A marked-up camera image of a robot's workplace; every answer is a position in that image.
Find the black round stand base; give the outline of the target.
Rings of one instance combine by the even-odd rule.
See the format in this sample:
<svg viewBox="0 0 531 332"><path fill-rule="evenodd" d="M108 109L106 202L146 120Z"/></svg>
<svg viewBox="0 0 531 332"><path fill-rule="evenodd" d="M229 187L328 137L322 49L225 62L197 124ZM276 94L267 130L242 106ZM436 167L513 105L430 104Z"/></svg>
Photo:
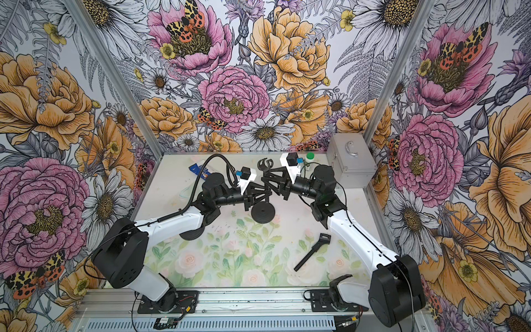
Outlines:
<svg viewBox="0 0 531 332"><path fill-rule="evenodd" d="M269 202L258 202L251 209L252 219L258 224L270 223L275 218L275 215L275 207Z"/></svg>

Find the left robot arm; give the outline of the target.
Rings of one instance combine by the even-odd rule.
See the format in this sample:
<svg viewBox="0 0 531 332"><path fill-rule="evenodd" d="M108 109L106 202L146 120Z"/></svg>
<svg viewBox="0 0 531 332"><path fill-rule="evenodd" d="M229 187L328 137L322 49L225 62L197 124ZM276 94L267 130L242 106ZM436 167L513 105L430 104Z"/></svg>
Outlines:
<svg viewBox="0 0 531 332"><path fill-rule="evenodd" d="M177 290L166 277L144 264L145 255L175 236L186 241L199 238L220 216L222 206L242 204L254 213L256 221L268 223L275 215L271 195L270 188L249 178L233 188L222 174L210 174L184 211L138 222L128 218L116 221L92 253L91 261L113 288L129 288L141 295L149 308L169 313L181 304Z"/></svg>

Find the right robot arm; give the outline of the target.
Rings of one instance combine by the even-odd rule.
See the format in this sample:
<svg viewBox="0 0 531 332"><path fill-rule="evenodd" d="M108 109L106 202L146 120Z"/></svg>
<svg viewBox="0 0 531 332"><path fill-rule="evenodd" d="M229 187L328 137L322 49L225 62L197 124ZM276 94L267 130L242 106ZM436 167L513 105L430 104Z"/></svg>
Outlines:
<svg viewBox="0 0 531 332"><path fill-rule="evenodd" d="M354 282L350 273L330 283L329 297L336 309L344 311L350 304L370 308L384 326L393 327L425 307L416 262L384 246L355 220L335 193L337 181L332 167L318 165L310 178L301 177L297 165L274 167L270 159L260 160L258 168L263 183L277 195L312 199L310 207L316 221L355 251L370 272L369 286Z"/></svg>

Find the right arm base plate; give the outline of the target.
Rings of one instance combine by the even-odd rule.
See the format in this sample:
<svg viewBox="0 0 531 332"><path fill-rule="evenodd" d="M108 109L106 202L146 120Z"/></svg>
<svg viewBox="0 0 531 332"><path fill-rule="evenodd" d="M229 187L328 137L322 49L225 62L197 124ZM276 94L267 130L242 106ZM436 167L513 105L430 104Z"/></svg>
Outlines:
<svg viewBox="0 0 531 332"><path fill-rule="evenodd" d="M311 303L312 312L365 312L366 307L344 301L333 289L310 289L303 293L303 298Z"/></svg>

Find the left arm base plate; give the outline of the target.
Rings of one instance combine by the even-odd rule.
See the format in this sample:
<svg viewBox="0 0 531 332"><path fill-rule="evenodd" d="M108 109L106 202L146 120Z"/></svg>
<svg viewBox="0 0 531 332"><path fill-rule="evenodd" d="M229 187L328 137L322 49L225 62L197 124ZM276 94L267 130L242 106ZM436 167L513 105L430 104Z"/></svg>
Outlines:
<svg viewBox="0 0 531 332"><path fill-rule="evenodd" d="M198 302L197 290L170 289L158 301L142 296L137 309L138 314L182 314L194 313Z"/></svg>

